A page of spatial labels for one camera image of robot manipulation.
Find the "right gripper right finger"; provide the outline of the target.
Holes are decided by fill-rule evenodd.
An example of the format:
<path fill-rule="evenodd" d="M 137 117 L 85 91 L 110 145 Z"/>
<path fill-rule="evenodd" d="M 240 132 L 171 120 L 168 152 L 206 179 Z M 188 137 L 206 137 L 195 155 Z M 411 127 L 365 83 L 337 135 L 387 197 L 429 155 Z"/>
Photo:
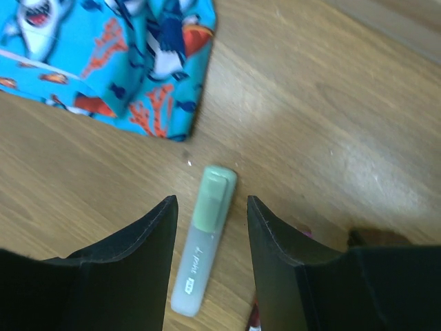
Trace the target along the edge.
<path fill-rule="evenodd" d="M 264 330 L 439 330 L 440 247 L 355 229 L 329 248 L 247 200 L 256 297 Z"/>

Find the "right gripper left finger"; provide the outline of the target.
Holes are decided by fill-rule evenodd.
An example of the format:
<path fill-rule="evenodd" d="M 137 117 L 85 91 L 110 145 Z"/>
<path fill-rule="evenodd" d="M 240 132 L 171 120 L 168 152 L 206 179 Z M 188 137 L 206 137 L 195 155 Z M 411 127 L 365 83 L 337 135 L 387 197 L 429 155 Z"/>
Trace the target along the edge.
<path fill-rule="evenodd" d="M 175 196 L 66 258 L 1 251 L 2 330 L 161 330 L 178 219 Z"/>

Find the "pink red pen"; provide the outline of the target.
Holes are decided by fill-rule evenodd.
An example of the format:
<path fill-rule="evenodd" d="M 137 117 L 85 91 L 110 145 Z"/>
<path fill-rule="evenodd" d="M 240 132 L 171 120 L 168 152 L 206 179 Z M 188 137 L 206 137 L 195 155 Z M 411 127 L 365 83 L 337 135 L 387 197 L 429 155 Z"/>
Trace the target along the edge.
<path fill-rule="evenodd" d="M 254 298 L 252 309 L 249 314 L 248 322 L 245 327 L 245 331 L 261 331 L 260 315 L 258 309 L 257 297 Z"/>

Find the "mint green highlighter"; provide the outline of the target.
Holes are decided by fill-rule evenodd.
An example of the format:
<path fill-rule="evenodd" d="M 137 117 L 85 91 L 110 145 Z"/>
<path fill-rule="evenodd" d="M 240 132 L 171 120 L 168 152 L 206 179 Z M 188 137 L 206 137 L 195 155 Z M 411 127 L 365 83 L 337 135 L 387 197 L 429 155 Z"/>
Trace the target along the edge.
<path fill-rule="evenodd" d="M 201 308 L 237 174 L 209 165 L 204 169 L 171 296 L 173 311 L 195 317 Z"/>

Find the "blue shark print cloth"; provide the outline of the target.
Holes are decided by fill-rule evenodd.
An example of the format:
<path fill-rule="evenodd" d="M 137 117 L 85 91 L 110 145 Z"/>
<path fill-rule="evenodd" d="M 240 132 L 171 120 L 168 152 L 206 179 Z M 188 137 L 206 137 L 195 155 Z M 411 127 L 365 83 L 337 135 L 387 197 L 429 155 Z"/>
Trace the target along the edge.
<path fill-rule="evenodd" d="M 1 90 L 184 141 L 215 28 L 212 1 L 2 1 Z"/>

